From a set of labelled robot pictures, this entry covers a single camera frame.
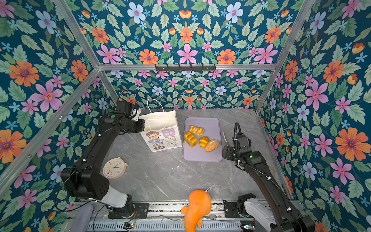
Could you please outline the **white printed paper bag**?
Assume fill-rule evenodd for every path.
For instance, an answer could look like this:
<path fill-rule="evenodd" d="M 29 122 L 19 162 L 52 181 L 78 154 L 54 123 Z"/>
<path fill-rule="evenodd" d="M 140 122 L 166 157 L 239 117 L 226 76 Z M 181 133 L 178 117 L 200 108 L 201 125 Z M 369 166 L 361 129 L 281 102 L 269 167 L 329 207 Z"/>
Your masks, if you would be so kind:
<path fill-rule="evenodd" d="M 150 101 L 152 99 L 147 100 L 149 114 L 139 118 L 145 121 L 145 128 L 141 132 L 141 136 L 151 152 L 182 147 L 176 111 L 165 111 L 162 109 L 159 112 L 152 112 L 149 106 Z"/>

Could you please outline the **yellow loaf fake bread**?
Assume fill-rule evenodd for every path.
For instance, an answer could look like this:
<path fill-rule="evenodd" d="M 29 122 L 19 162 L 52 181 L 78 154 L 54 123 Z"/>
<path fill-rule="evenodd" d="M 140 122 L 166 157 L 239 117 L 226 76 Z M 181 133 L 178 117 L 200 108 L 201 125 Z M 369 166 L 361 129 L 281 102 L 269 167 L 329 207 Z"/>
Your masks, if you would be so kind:
<path fill-rule="evenodd" d="M 187 132 L 184 135 L 184 140 L 191 148 L 194 148 L 198 144 L 198 139 L 191 132 Z"/>

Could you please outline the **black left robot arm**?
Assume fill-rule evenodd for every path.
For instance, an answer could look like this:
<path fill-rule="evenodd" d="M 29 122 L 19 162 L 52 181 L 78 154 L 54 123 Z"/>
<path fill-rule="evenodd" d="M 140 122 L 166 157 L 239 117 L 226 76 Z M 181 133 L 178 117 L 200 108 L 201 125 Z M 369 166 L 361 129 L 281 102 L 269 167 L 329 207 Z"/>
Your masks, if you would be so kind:
<path fill-rule="evenodd" d="M 72 197 L 100 201 L 113 209 L 134 211 L 132 197 L 113 188 L 100 170 L 117 136 L 144 130 L 145 121 L 139 118 L 140 113 L 134 103 L 118 100 L 115 110 L 102 116 L 97 132 L 82 157 L 60 174 Z"/>

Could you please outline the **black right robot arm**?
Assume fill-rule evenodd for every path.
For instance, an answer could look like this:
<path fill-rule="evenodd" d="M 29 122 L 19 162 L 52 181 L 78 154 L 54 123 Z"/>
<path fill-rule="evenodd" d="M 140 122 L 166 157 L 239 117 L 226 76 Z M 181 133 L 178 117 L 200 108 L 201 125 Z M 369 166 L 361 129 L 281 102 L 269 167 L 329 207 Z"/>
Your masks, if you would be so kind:
<path fill-rule="evenodd" d="M 237 201 L 239 214 L 252 216 L 268 232 L 314 232 L 314 221 L 304 216 L 287 197 L 263 155 L 251 149 L 251 140 L 242 133 L 238 122 L 234 125 L 232 142 L 232 146 L 224 146 L 222 157 L 251 176 L 270 207 L 264 207 L 253 194 L 245 194 Z"/>

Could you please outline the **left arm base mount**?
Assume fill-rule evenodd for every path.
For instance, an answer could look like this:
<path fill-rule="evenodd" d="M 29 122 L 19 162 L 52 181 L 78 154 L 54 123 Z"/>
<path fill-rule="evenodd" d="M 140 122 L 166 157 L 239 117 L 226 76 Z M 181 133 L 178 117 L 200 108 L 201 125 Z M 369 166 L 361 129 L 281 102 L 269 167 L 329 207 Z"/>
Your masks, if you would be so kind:
<path fill-rule="evenodd" d="M 109 219 L 143 219 L 147 218 L 149 203 L 128 203 L 123 208 L 110 209 Z"/>

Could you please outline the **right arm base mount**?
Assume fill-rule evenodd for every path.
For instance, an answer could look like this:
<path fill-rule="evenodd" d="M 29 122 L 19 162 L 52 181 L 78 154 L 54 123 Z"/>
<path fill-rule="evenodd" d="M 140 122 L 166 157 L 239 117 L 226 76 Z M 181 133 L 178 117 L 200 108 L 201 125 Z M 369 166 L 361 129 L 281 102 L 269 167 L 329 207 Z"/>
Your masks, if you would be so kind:
<path fill-rule="evenodd" d="M 240 213 L 236 202 L 223 200 L 225 218 L 247 218 L 248 215 Z"/>

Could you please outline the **oval brown fake bread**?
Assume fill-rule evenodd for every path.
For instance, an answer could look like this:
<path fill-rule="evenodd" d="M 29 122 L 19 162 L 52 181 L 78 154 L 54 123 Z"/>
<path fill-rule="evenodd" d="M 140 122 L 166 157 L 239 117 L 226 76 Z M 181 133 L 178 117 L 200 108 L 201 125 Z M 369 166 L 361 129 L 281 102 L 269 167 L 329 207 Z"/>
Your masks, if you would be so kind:
<path fill-rule="evenodd" d="M 211 140 L 205 146 L 206 152 L 212 152 L 216 150 L 220 146 L 220 142 L 218 140 Z"/>

